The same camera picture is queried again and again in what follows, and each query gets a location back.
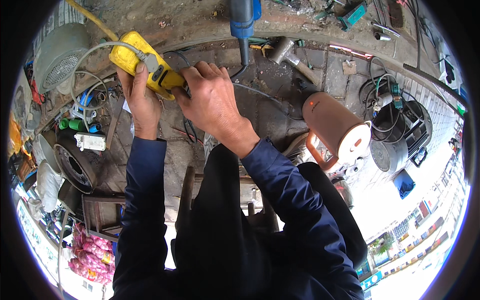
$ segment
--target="black motor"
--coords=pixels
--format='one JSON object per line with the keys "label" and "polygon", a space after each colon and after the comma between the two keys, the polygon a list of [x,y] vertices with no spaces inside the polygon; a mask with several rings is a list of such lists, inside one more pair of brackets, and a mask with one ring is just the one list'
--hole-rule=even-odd
{"label": "black motor", "polygon": [[433,124],[425,107],[415,100],[402,102],[402,109],[390,103],[373,119],[370,151],[378,168],[390,174],[432,139]]}

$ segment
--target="small wooden block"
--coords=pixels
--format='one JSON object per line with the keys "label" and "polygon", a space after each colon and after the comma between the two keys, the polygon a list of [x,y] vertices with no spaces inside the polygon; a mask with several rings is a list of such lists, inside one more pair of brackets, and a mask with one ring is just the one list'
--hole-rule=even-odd
{"label": "small wooden block", "polygon": [[355,61],[350,61],[350,65],[346,63],[345,61],[342,63],[343,67],[343,74],[344,75],[350,75],[350,74],[356,74],[357,73],[357,63]]}

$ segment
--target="hammer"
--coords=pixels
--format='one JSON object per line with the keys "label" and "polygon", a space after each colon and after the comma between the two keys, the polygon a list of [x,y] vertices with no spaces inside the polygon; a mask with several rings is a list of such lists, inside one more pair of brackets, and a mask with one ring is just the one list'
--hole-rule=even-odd
{"label": "hammer", "polygon": [[315,73],[307,67],[303,62],[300,61],[295,54],[291,53],[295,43],[292,39],[288,37],[283,37],[276,45],[275,50],[271,52],[271,55],[268,56],[268,59],[273,61],[276,64],[280,64],[282,61],[288,61],[292,67],[295,67],[300,71],[305,77],[307,77],[314,85],[319,85],[321,80],[318,78]]}

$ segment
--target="yellow hose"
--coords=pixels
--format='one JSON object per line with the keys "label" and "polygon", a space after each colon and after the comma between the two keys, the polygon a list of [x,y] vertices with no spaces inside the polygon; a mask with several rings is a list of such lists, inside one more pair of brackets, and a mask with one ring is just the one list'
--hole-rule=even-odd
{"label": "yellow hose", "polygon": [[107,34],[107,36],[112,40],[112,41],[118,41],[119,37],[108,28],[105,23],[103,23],[100,19],[95,17],[91,12],[83,8],[80,4],[75,2],[74,0],[65,0],[68,4],[70,4],[73,8],[84,14],[85,17],[90,19],[93,23],[95,23],[100,29]]}

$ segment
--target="white electrical box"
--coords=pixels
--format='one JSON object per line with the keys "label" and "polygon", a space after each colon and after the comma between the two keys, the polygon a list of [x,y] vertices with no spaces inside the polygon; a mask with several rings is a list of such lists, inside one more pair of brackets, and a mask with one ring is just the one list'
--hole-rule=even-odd
{"label": "white electrical box", "polygon": [[80,151],[84,149],[104,151],[107,147],[106,137],[101,134],[79,132],[74,137]]}

